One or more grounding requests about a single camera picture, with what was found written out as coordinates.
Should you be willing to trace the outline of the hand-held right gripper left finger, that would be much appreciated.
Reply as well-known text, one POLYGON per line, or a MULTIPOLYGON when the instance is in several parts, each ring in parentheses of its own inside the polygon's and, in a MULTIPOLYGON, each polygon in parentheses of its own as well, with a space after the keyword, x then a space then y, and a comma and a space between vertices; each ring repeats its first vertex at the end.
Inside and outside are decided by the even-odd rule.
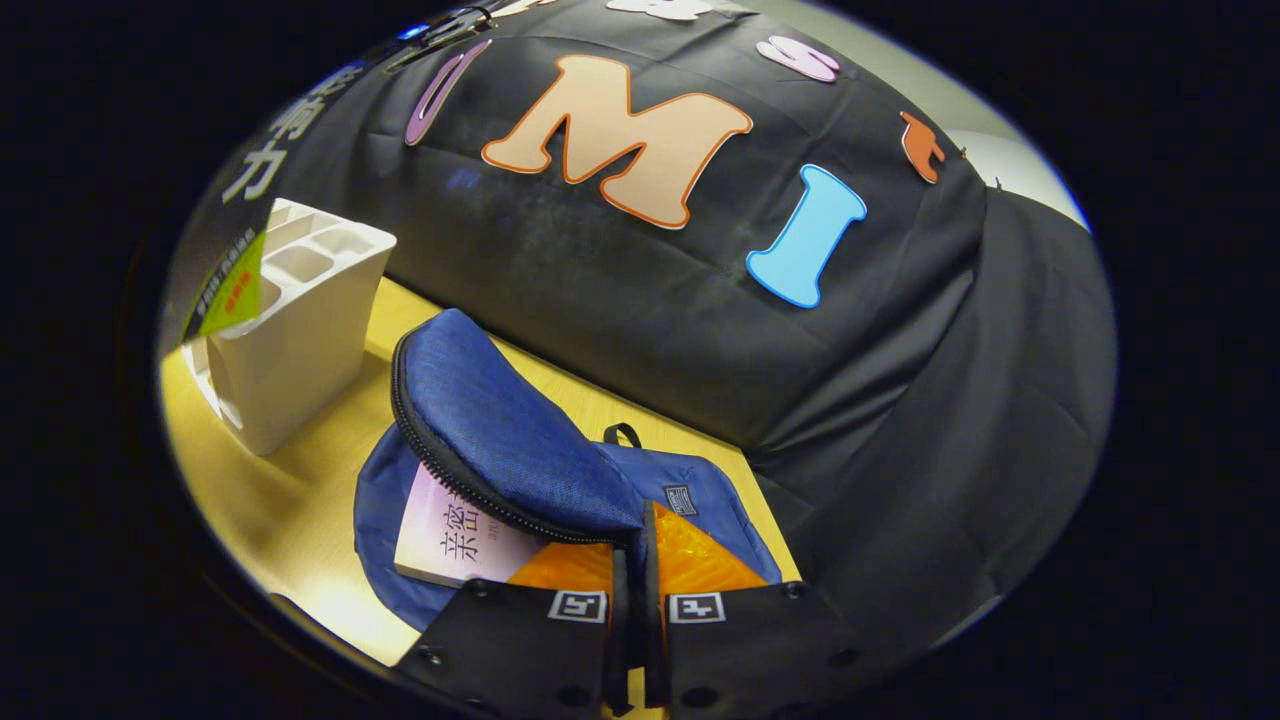
POLYGON ((396 665, 420 694, 466 717, 626 714, 625 552, 549 544, 511 582, 465 582, 396 665))

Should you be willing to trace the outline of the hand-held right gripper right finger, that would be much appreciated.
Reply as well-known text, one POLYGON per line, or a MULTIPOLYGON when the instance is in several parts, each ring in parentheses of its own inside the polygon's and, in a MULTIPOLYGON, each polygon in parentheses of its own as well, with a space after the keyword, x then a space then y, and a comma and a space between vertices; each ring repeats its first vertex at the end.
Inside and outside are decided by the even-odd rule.
POLYGON ((676 583, 676 529, 646 511, 645 705, 668 717, 812 717, 852 692, 861 642, 805 582, 676 583))

